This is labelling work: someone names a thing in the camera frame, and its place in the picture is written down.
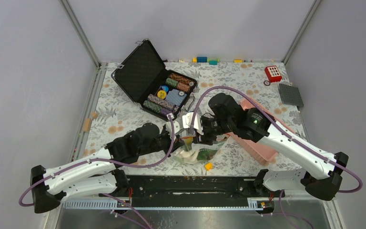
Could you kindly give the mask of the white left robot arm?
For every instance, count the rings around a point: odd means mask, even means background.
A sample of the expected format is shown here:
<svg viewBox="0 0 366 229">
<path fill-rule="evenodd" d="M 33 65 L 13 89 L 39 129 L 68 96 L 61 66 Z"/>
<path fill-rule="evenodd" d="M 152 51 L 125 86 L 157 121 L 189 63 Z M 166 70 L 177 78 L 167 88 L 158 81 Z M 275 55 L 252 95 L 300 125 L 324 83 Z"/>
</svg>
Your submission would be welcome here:
<svg viewBox="0 0 366 229">
<path fill-rule="evenodd" d="M 45 213 L 71 198 L 99 193 L 123 196 L 129 184 L 119 167 L 134 167 L 140 156 L 163 151 L 167 156 L 182 146 L 177 122 L 162 129 L 146 123 L 84 158 L 59 167 L 35 166 L 30 171 L 34 212 Z"/>
</svg>

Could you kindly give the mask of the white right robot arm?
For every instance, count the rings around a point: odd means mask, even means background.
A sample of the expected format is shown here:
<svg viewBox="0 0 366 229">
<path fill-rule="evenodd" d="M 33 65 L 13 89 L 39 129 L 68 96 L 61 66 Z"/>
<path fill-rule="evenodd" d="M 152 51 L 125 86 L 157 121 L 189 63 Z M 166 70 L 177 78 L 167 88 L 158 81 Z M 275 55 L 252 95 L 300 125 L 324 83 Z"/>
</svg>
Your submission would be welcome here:
<svg viewBox="0 0 366 229">
<path fill-rule="evenodd" d="M 281 190 L 305 190 L 320 200 L 332 200 L 339 192 L 342 172 L 348 163 L 343 152 L 326 152 L 292 133 L 269 114 L 257 108 L 242 108 L 232 96 L 219 93 L 208 105 L 213 114 L 201 117 L 203 135 L 199 143 L 210 144 L 218 135 L 233 133 L 244 140 L 268 146 L 283 154 L 300 169 L 262 169 L 254 181 L 256 194 L 265 197 Z"/>
</svg>

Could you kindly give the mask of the clear zip bag orange zipper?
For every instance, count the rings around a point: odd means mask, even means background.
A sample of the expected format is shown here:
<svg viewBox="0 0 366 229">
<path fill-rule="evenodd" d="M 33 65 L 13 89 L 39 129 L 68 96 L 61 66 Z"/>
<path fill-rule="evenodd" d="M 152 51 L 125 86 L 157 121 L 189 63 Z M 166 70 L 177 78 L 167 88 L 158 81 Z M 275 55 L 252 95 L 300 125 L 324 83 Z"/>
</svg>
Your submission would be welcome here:
<svg viewBox="0 0 366 229">
<path fill-rule="evenodd" d="M 229 137 L 230 136 L 228 134 L 218 136 L 217 142 L 213 145 L 195 144 L 192 137 L 186 137 L 183 139 L 184 145 L 173 153 L 173 159 L 183 164 L 183 162 L 176 156 L 178 153 L 181 151 L 199 151 L 197 157 L 198 162 L 196 164 L 210 161 L 215 157 Z"/>
</svg>

